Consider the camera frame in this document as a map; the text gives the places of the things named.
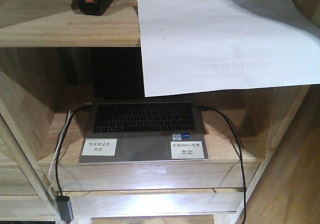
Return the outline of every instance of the laptop keyboard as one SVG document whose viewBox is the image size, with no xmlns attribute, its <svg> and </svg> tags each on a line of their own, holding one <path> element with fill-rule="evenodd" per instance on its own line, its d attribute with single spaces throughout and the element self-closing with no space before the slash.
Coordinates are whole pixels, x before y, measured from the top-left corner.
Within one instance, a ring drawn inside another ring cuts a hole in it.
<svg viewBox="0 0 320 224">
<path fill-rule="evenodd" d="M 94 133 L 195 130 L 190 102 L 98 104 Z"/>
</svg>

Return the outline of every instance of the laptop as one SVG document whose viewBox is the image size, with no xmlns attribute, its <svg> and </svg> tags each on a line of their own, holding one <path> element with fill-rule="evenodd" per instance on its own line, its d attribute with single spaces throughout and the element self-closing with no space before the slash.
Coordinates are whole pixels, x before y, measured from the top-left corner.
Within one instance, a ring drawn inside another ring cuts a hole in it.
<svg viewBox="0 0 320 224">
<path fill-rule="evenodd" d="M 208 159 L 192 95 L 144 97 L 140 47 L 95 47 L 92 118 L 80 163 Z"/>
</svg>

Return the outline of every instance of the white label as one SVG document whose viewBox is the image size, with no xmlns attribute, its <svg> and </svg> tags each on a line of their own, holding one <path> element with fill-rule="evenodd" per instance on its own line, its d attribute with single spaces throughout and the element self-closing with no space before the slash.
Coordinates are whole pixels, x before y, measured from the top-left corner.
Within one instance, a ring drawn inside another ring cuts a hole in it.
<svg viewBox="0 0 320 224">
<path fill-rule="evenodd" d="M 180 133 L 173 133 L 172 134 L 172 141 L 181 141 L 181 134 Z"/>
<path fill-rule="evenodd" d="M 84 142 L 83 156 L 114 156 L 117 139 L 87 138 Z"/>
<path fill-rule="evenodd" d="M 171 141 L 172 159 L 204 159 L 201 141 Z"/>
</svg>

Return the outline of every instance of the drawer front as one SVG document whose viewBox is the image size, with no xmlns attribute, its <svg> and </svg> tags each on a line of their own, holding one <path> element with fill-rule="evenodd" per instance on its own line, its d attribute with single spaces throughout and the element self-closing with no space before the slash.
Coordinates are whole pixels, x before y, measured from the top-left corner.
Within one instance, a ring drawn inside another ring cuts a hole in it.
<svg viewBox="0 0 320 224">
<path fill-rule="evenodd" d="M 259 163 L 245 163 L 247 184 Z M 239 163 L 109 164 L 62 166 L 63 191 L 242 187 Z"/>
<path fill-rule="evenodd" d="M 235 193 L 177 193 L 71 197 L 74 215 L 134 217 L 236 212 L 243 199 Z"/>
<path fill-rule="evenodd" d="M 18 168 L 0 168 L 0 195 L 36 195 Z"/>
</svg>

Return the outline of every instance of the paper sheet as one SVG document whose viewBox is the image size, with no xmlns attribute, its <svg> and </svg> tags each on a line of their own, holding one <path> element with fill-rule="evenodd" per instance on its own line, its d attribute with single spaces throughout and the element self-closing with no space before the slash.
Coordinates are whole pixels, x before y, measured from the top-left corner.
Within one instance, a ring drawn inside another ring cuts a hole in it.
<svg viewBox="0 0 320 224">
<path fill-rule="evenodd" d="M 291 0 L 138 0 L 146 97 L 320 83 L 320 29 Z"/>
</svg>

